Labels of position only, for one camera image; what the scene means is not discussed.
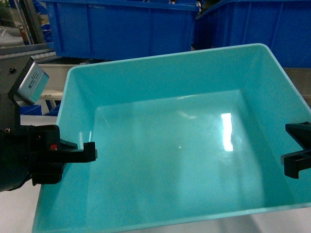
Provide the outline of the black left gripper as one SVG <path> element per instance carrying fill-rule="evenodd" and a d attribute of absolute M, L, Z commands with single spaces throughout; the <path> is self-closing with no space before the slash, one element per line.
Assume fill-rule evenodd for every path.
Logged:
<path fill-rule="evenodd" d="M 33 185 L 57 184 L 66 163 L 89 163 L 98 158 L 95 142 L 78 145 L 60 138 L 57 125 L 29 126 L 29 177 Z"/>

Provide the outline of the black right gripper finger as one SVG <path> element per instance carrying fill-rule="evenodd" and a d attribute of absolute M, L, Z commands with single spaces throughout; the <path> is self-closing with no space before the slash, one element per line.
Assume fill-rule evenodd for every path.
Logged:
<path fill-rule="evenodd" d="M 301 150 L 280 157 L 284 166 L 284 175 L 293 179 L 299 178 L 299 172 L 311 167 L 311 150 Z"/>
<path fill-rule="evenodd" d="M 285 130 L 303 150 L 311 149 L 310 122 L 286 124 Z"/>

